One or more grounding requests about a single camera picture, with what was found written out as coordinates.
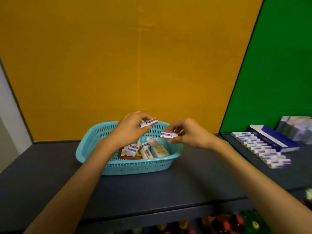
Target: forearm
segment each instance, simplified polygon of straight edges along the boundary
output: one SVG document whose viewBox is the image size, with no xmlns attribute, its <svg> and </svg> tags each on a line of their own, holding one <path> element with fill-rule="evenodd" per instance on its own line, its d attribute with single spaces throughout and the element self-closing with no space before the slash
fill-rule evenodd
<svg viewBox="0 0 312 234">
<path fill-rule="evenodd" d="M 25 233 L 73 233 L 104 166 L 115 150 L 108 141 L 100 141 Z"/>
<path fill-rule="evenodd" d="M 228 143 L 219 143 L 215 151 L 274 233 L 310 232 L 312 212 L 308 208 L 257 170 Z"/>
</svg>

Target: person's left arm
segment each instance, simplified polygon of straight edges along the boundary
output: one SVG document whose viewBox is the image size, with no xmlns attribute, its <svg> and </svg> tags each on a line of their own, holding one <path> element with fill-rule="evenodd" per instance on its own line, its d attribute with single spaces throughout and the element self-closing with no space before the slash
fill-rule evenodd
<svg viewBox="0 0 312 234">
<path fill-rule="evenodd" d="M 24 233 L 74 233 L 104 166 L 119 148 L 136 142 L 150 130 L 138 128 L 152 119 L 140 111 L 123 118 L 115 129 L 100 140 L 90 156 L 63 188 L 53 197 Z"/>
</svg>

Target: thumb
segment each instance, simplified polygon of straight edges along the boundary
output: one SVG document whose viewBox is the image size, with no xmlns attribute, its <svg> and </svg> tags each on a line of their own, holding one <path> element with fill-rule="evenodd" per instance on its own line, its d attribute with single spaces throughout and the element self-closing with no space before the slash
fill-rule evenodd
<svg viewBox="0 0 312 234">
<path fill-rule="evenodd" d="M 168 140 L 168 143 L 182 143 L 183 136 L 177 136 Z"/>
<path fill-rule="evenodd" d="M 151 126 L 144 126 L 143 128 L 139 128 L 140 133 L 142 135 L 144 135 L 145 133 L 149 132 L 150 129 L 151 129 Z"/>
</svg>

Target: green wall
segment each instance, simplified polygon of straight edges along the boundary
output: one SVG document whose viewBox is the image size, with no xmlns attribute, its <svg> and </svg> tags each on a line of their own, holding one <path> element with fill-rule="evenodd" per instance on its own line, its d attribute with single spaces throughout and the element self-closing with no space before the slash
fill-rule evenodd
<svg viewBox="0 0 312 234">
<path fill-rule="evenodd" d="M 312 113 L 312 0 L 265 0 L 220 132 Z"/>
</svg>

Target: basket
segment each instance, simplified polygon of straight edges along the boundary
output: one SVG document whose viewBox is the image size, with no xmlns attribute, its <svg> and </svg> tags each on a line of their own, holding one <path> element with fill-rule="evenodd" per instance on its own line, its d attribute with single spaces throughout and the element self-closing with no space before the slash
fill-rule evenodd
<svg viewBox="0 0 312 234">
<path fill-rule="evenodd" d="M 81 163 L 84 163 L 90 153 L 96 146 L 96 143 L 109 135 L 117 125 L 117 121 L 103 122 L 92 126 L 80 141 L 76 150 L 76 158 Z M 141 137 L 141 141 L 145 142 L 146 137 L 160 137 L 169 124 L 159 121 L 157 124 L 152 125 L 148 133 Z M 172 154 L 166 157 L 158 157 L 143 160 L 125 160 L 117 157 L 117 150 L 105 166 L 102 175 L 128 175 L 138 173 L 150 173 L 162 171 L 169 168 L 173 160 L 179 157 L 183 151 L 183 144 L 168 144 L 166 140 L 159 138 L 163 143 L 166 150 Z"/>
</svg>

